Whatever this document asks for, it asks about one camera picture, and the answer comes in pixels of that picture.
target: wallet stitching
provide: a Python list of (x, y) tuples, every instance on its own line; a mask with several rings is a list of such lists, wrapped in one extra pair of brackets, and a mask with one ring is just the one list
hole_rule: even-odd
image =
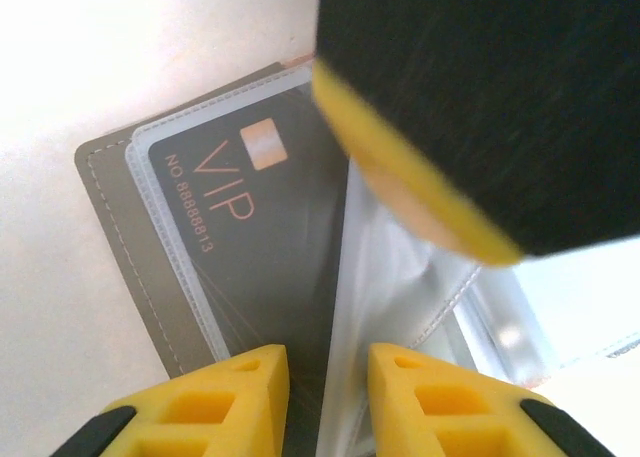
[(129, 253), (129, 249), (128, 249), (127, 245), (124, 242), (124, 238), (122, 237), (122, 233), (120, 232), (120, 228), (118, 227), (118, 223), (116, 222), (115, 216), (113, 215), (113, 212), (111, 211), (111, 206), (109, 205), (109, 201), (107, 200), (107, 197), (104, 195), (104, 192), (102, 191), (102, 187), (100, 186), (100, 181), (98, 180), (98, 176), (96, 175), (95, 168), (93, 167), (93, 164), (91, 163), (91, 157), (93, 155), (97, 154), (98, 152), (102, 152), (104, 150), (108, 150), (108, 149), (117, 147), (119, 145), (125, 144), (125, 143), (130, 142), (130, 141), (131, 141), (131, 139), (120, 140), (120, 141), (118, 141), (118, 142), (116, 142), (114, 144), (109, 144), (109, 145), (107, 145), (105, 147), (102, 147), (100, 149), (95, 149), (95, 150), (91, 151), (89, 153), (89, 155), (87, 155), (87, 166), (91, 170), (91, 176), (93, 177), (93, 181), (95, 183), (95, 186), (98, 189), (98, 192), (100, 192), (100, 198), (102, 199), (102, 202), (104, 203), (104, 206), (107, 209), (107, 212), (109, 212), (109, 217), (111, 218), (111, 223), (113, 224), (113, 228), (115, 229), (116, 234), (118, 235), (118, 240), (120, 241), (120, 245), (122, 245), (122, 249), (124, 250), (125, 255), (127, 256), (127, 260), (129, 261), (129, 265), (131, 266), (131, 269), (133, 270), (133, 273), (136, 276), (138, 284), (140, 285), (140, 288), (142, 289), (142, 293), (143, 293), (147, 303), (149, 304), (149, 308), (151, 309), (153, 317), (156, 319), (156, 322), (158, 323), (158, 328), (160, 329), (160, 333), (162, 334), (162, 338), (165, 341), (165, 343), (167, 344), (167, 347), (169, 348), (169, 352), (171, 353), (171, 356), (173, 357), (173, 360), (178, 365), (178, 369), (180, 370), (181, 373), (184, 374), (185, 371), (182, 368), (182, 364), (178, 360), (178, 356), (176, 355), (176, 352), (173, 349), (173, 346), (171, 345), (171, 342), (169, 342), (169, 338), (167, 337), (167, 333), (164, 330), (164, 326), (162, 325), (162, 322), (160, 322), (160, 318), (158, 317), (158, 313), (156, 312), (156, 309), (155, 309), (155, 307), (153, 305), (151, 297), (149, 296), (149, 293), (147, 292), (147, 289), (144, 286), (144, 283), (142, 282), (142, 278), (140, 277), (140, 274), (138, 273), (138, 269), (136, 268), (135, 264), (133, 263), (133, 258), (131, 257), (131, 254)]
[(581, 356), (578, 356), (574, 359), (569, 360), (568, 362), (562, 364), (560, 366), (560, 368), (562, 369), (566, 369), (568, 367), (571, 367), (572, 365), (578, 364), (584, 360), (587, 359), (592, 359), (595, 357), (601, 357), (603, 355), (607, 356), (608, 354), (611, 354), (612, 351), (615, 353), (615, 351), (613, 349), (615, 349), (616, 347), (619, 347), (620, 344), (622, 344), (623, 342), (628, 342), (629, 344), (632, 344), (635, 340), (637, 340), (637, 338), (640, 337), (640, 331), (635, 331), (635, 332), (631, 332), (627, 335), (625, 335), (624, 337), (619, 338), (618, 340), (616, 340), (615, 342), (613, 342), (612, 344), (609, 344), (605, 347), (602, 347), (600, 350), (597, 350), (596, 352), (589, 352), (586, 354), (583, 354)]
[[(267, 83), (273, 82), (274, 80), (278, 80), (286, 75), (289, 75), (291, 73), (293, 73), (295, 70), (297, 69), (291, 69), (289, 71), (284, 71), (281, 72), (279, 74), (273, 75), (273, 76), (269, 76), (266, 77), (264, 79), (261, 79), (257, 82), (254, 82), (252, 84), (243, 86), (239, 89), (235, 89), (232, 90), (230, 92), (226, 92), (223, 95), (217, 97), (217, 98), (212, 98), (207, 100), (206, 102), (201, 102), (199, 104), (195, 104), (191, 107), (188, 107), (187, 109), (184, 109), (182, 111), (176, 112), (174, 114), (171, 114), (163, 119), (157, 120), (155, 121), (153, 124), (151, 125), (147, 125), (147, 126), (143, 126), (140, 129), (140, 134), (148, 132), (149, 130), (155, 129), (156, 127), (160, 127), (162, 125), (165, 125), (168, 122), (172, 122), (174, 120), (180, 119), (182, 117), (185, 117), (189, 114), (191, 114), (192, 112), (198, 112), (201, 111), (203, 109), (206, 109), (207, 107), (210, 107), (211, 105), (214, 105), (216, 103), (219, 103), (223, 100), (227, 100), (231, 97), (234, 97), (236, 95), (242, 94), (244, 92), (247, 92), (249, 90), (255, 89), (257, 87), (260, 87), (262, 85), (265, 85)], [(91, 163), (91, 156), (95, 155), (99, 152), (117, 147), (119, 145), (125, 144), (127, 142), (131, 142), (132, 138), (128, 138), (128, 139), (124, 139), (124, 140), (120, 140), (118, 142), (115, 142), (113, 144), (109, 144), (105, 147), (102, 147), (100, 149), (95, 149), (93, 151), (91, 151), (89, 153), (89, 155), (87, 155), (87, 166), (89, 167), (89, 169), (91, 170), (91, 175), (93, 177), (94, 183), (96, 188), (98, 189), (98, 191), (100, 192), (100, 197), (102, 198), (102, 201), (104, 203), (104, 206), (107, 209), (107, 212), (109, 212), (109, 217), (111, 218), (111, 222), (113, 224), (113, 228), (115, 229), (116, 233), (118, 234), (118, 240), (120, 241), (120, 244), (122, 245), (122, 249), (125, 252), (125, 255), (127, 256), (127, 260), (129, 261), (129, 265), (131, 265), (131, 269), (133, 270), (133, 273), (136, 276), (136, 279), (138, 280), (138, 283), (140, 284), (140, 288), (142, 289), (142, 293), (145, 296), (145, 299), (147, 300), (147, 303), (149, 304), (149, 307), (151, 308), (151, 312), (153, 313), (154, 318), (156, 319), (156, 322), (158, 323), (158, 327), (160, 329), (160, 332), (162, 334), (162, 338), (164, 339), (164, 341), (167, 344), (167, 347), (169, 348), (169, 351), (171, 352), (171, 355), (173, 357), (173, 360), (175, 360), (176, 364), (178, 365), (178, 369), (180, 369), (180, 372), (182, 372), (184, 374), (184, 369), (182, 368), (182, 365), (180, 364), (180, 361), (178, 360), (178, 357), (176, 355), (176, 352), (174, 351), (173, 347), (171, 346), (171, 342), (169, 342), (169, 338), (167, 337), (167, 334), (164, 330), (164, 327), (162, 326), (162, 323), (160, 322), (160, 318), (158, 317), (158, 314), (156, 312), (155, 307), (153, 306), (153, 303), (151, 301), (151, 297), (149, 296), (149, 293), (147, 292), (147, 289), (144, 286), (144, 283), (142, 282), (142, 278), (140, 277), (140, 274), (138, 273), (138, 269), (136, 269), (136, 266), (133, 263), (133, 259), (131, 258), (131, 254), (129, 253), (129, 249), (127, 248), (127, 245), (124, 242), (124, 239), (122, 237), (122, 234), (120, 233), (120, 228), (118, 227), (118, 224), (115, 220), (115, 217), (113, 215), (113, 212), (111, 211), (111, 207), (109, 205), (109, 201), (107, 200), (106, 196), (104, 195), (104, 192), (102, 191), (102, 187), (100, 187), (100, 181), (98, 180), (98, 176), (95, 173), (95, 169), (93, 167), (93, 164)]]
[[(455, 307), (455, 305), (460, 300), (460, 297), (467, 291), (469, 286), (476, 280), (476, 277), (482, 270), (482, 267), (477, 266), (473, 272), (471, 272), (464, 283), (460, 286), (457, 292), (447, 300), (446, 304), (440, 308), (436, 316), (433, 318), (431, 323), (420, 333), (420, 336), (415, 339), (407, 348), (414, 350), (418, 345), (424, 342), (424, 339), (431, 334), (431, 332), (435, 329), (437, 325), (439, 325), (444, 317), (449, 314), (449, 312)], [(356, 422), (354, 423), (353, 429), (351, 431), (351, 437), (349, 439), (349, 444), (347, 448), (347, 452), (349, 454), (353, 454), (353, 448), (356, 445), (356, 439), (358, 438), (358, 434), (360, 432), (360, 427), (362, 426), (362, 419), (364, 418), (364, 414), (367, 410), (367, 397), (361, 398), (360, 401), (360, 409), (358, 410), (358, 415), (356, 417)]]

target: card chip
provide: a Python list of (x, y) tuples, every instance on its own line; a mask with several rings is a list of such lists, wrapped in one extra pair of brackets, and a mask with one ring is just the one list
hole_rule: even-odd
[(287, 151), (273, 119), (264, 119), (244, 127), (240, 135), (256, 170), (287, 160)]

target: gray wallet cover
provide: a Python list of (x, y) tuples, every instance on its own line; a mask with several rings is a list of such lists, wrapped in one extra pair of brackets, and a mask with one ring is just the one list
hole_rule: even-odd
[(80, 177), (147, 331), (170, 377), (212, 363), (211, 352), (173, 273), (125, 162), (133, 132), (194, 104), (283, 69), (273, 64), (179, 107), (82, 144)]

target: black card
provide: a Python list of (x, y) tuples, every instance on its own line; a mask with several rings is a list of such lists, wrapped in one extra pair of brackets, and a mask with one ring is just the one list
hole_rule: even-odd
[(149, 157), (231, 354), (286, 345), (283, 455), (314, 455), (348, 165), (310, 84), (159, 141)]

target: sponge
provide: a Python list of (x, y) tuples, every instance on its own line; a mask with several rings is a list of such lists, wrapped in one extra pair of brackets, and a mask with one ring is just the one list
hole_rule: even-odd
[(509, 264), (640, 232), (638, 21), (640, 0), (320, 0), (314, 91), (365, 177)]

